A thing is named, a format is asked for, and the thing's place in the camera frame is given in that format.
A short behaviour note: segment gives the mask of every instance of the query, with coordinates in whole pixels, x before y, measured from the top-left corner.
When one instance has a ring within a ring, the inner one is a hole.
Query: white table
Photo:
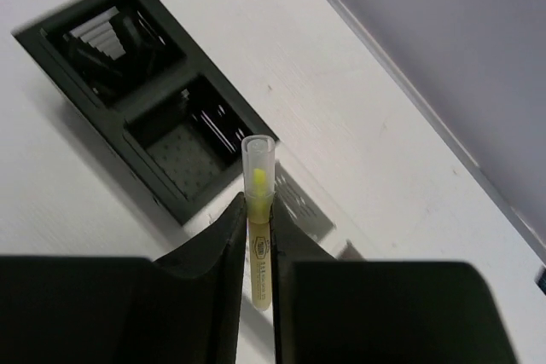
[[[0,252],[158,257],[187,234],[9,35],[65,1],[0,0]],[[540,260],[326,0],[161,1],[371,240],[367,256],[469,261],[521,362],[543,362]],[[272,362],[252,320],[239,361]]]

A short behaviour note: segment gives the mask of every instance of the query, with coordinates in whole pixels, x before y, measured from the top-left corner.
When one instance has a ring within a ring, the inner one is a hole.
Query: compartment
[[[129,132],[186,199],[239,160],[241,140],[252,134],[204,77],[141,116]]]
[[[47,39],[107,105],[184,58],[137,0],[107,1]]]

